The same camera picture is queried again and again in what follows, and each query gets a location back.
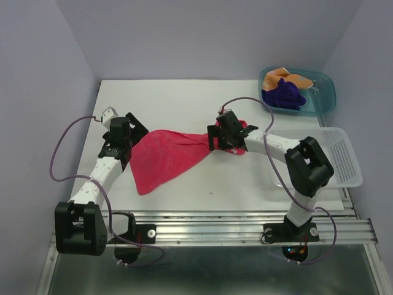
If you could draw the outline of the pink towel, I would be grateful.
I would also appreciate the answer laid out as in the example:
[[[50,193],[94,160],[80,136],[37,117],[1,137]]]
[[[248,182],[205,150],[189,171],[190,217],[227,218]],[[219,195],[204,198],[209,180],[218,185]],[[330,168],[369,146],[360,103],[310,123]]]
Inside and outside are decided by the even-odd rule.
[[[154,130],[131,150],[130,168],[139,195],[187,172],[212,151],[207,133]]]

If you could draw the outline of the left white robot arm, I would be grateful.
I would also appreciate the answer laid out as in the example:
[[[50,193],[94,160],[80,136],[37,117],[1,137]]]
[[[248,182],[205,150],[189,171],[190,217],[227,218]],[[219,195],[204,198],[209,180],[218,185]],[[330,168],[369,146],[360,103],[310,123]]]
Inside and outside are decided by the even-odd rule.
[[[56,249],[63,254],[100,256],[108,240],[107,223],[101,207],[108,201],[108,192],[125,171],[131,150],[148,134],[148,129],[132,113],[119,116],[108,107],[101,115],[106,128],[104,144],[90,175],[67,202],[55,208]]]

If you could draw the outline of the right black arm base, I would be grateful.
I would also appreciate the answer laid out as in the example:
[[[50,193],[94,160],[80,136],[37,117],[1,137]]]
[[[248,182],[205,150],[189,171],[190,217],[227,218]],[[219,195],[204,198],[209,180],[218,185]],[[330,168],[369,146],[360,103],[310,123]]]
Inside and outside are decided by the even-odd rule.
[[[264,245],[288,243],[281,250],[285,258],[295,262],[305,262],[308,257],[308,244],[319,242],[319,232],[315,223],[311,222],[301,227],[287,223],[269,223],[263,226],[260,241]]]

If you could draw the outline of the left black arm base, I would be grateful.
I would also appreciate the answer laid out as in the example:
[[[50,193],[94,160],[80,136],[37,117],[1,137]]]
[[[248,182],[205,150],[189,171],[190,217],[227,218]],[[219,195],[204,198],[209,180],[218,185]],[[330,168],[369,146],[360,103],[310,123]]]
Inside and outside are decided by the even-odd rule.
[[[155,224],[129,224],[127,231],[119,236],[135,243],[153,245],[155,243],[156,225]],[[135,248],[116,246],[114,257],[116,260],[134,263],[142,258],[142,250],[146,248]]]

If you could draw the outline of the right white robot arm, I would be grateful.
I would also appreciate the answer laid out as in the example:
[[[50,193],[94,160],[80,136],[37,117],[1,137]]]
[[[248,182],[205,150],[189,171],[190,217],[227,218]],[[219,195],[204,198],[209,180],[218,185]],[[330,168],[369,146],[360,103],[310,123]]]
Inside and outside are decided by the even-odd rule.
[[[207,131],[211,151],[241,149],[265,155],[280,181],[283,178],[274,161],[286,165],[295,192],[289,193],[292,203],[284,217],[282,232],[290,240],[302,236],[305,227],[311,224],[318,192],[334,175],[318,141],[310,136],[288,139],[263,132],[254,125],[243,127],[233,111],[220,114],[216,124],[207,126]]]

